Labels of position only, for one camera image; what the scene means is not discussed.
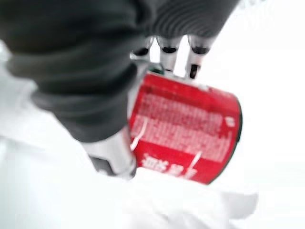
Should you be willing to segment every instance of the silver metal part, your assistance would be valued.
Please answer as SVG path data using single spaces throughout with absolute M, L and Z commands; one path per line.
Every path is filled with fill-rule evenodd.
M 141 47 L 139 50 L 136 50 L 132 53 L 130 53 L 130 58 L 133 60 L 144 60 L 149 61 L 150 60 L 150 48 L 153 44 L 154 37 L 149 36 L 145 39 L 143 47 Z
M 157 42 L 160 46 L 160 64 L 167 71 L 173 71 L 175 67 L 181 39 L 182 37 L 170 39 L 160 36 L 157 37 Z
M 185 77 L 194 79 L 198 74 L 204 56 L 209 52 L 216 37 L 204 38 L 196 35 L 188 35 L 190 53 L 185 65 Z
M 160 50 L 160 63 L 167 71 L 173 71 L 177 60 L 177 52 L 166 53 Z
M 108 161 L 116 176 L 128 178 L 136 168 L 136 159 L 130 149 L 131 138 L 128 126 L 102 141 L 81 144 L 91 158 Z

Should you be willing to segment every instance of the red can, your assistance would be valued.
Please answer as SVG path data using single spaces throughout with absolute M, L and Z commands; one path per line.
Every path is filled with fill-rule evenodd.
M 138 167 L 209 184 L 235 151 L 242 111 L 231 93 L 147 73 L 130 127 Z

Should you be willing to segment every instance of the white surface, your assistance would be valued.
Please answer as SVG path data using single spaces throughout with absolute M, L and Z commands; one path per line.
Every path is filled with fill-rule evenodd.
M 305 35 L 301 30 L 305 14 L 302 4 L 296 0 L 268 0 L 259 7 L 249 8 L 246 13 L 237 12 L 206 56 L 198 79 L 233 92 L 242 104 L 242 140 L 227 169 L 211 188 L 259 191 L 257 211 L 247 221 L 237 222 L 245 229 L 305 228 Z M 188 50 L 187 40 L 183 39 L 175 70 L 179 75 L 184 75 Z M 151 50 L 154 60 L 158 58 L 158 51 L 158 47 Z M 50 216 L 49 212 L 53 211 L 54 218 L 49 228 L 60 228 L 58 225 L 51 226 L 55 219 L 62 228 L 104 228 L 111 223 L 117 223 L 120 228 L 123 222 L 118 220 L 122 214 L 119 211 L 121 203 L 114 204 L 114 200 L 126 199 L 132 191 L 125 192 L 126 187 L 119 180 L 85 175 L 93 172 L 88 158 L 81 146 L 61 128 L 52 115 L 30 109 L 31 113 L 20 118 L 14 114 L 22 110 L 6 112 L 3 101 L 10 99 L 17 99 L 21 107 L 30 106 L 27 100 L 23 100 L 24 97 L 14 98 L 17 93 L 12 91 L 12 87 L 26 92 L 32 87 L 28 83 L 16 83 L 13 79 L 6 83 L 5 88 L 10 90 L 10 96 L 1 100 L 0 135 L 4 133 L 44 147 L 52 152 L 59 163 L 56 170 L 35 163 L 33 167 L 26 168 L 37 174 L 36 180 L 41 184 L 30 186 L 29 190 L 36 189 L 33 196 L 38 202 L 45 201 L 44 206 L 37 207 L 41 209 L 37 217 L 44 214 Z M 1 90 L 0 96 L 3 98 L 7 94 Z M 12 129 L 8 122 L 3 121 L 8 119 L 14 120 L 18 128 Z M 45 173 L 37 173 L 37 168 Z M 110 184 L 115 186 L 115 183 L 117 188 L 107 188 Z M 208 210 L 202 208 L 205 205 L 213 206 L 217 202 L 217 198 L 208 194 L 204 186 L 143 169 L 139 169 L 132 183 L 133 188 L 137 189 L 136 196 L 143 196 L 139 204 L 130 202 L 131 206 L 138 207 L 138 211 L 141 209 L 140 203 L 152 197 L 154 203 L 151 204 L 155 204 L 155 208 L 173 210 L 183 207 L 196 214 L 200 214 L 202 209 Z M 23 189 L 17 189 L 16 192 L 18 195 L 26 193 Z M 92 217 L 87 209 L 96 210 L 91 212 Z

